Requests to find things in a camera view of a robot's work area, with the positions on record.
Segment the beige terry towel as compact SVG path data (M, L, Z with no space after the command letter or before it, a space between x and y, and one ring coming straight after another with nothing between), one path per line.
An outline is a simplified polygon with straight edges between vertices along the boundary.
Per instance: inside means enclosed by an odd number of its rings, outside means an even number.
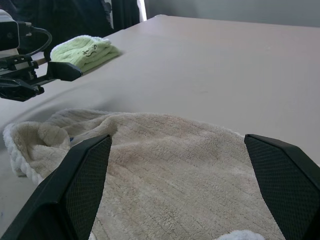
M229 129L155 113L65 109L3 131L13 172L40 184L68 150L112 138L88 240L285 240L244 143Z

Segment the green folded towel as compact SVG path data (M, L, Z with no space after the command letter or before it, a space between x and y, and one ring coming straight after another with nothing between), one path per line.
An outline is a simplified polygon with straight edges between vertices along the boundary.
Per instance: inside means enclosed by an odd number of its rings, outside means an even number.
M121 51L109 39L80 35L55 46L50 52L50 59L70 63L85 73L119 55Z

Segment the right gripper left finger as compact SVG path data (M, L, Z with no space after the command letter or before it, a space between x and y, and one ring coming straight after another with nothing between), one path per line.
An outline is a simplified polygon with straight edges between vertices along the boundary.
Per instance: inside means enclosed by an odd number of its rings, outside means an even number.
M108 134L73 146L37 186L0 240L89 240L111 146Z

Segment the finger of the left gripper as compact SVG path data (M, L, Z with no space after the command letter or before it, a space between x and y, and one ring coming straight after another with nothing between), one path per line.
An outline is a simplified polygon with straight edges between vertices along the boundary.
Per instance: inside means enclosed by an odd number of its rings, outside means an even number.
M83 72L69 62L48 62L46 76L49 80L72 82L83 75Z
M0 98L25 102L45 92L40 85L29 85L20 79L0 77Z

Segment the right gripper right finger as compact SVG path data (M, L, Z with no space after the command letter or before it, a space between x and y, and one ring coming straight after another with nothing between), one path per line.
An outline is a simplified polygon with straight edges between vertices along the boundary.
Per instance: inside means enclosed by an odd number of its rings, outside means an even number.
M285 240L320 240L320 167L299 147L244 137L264 202Z

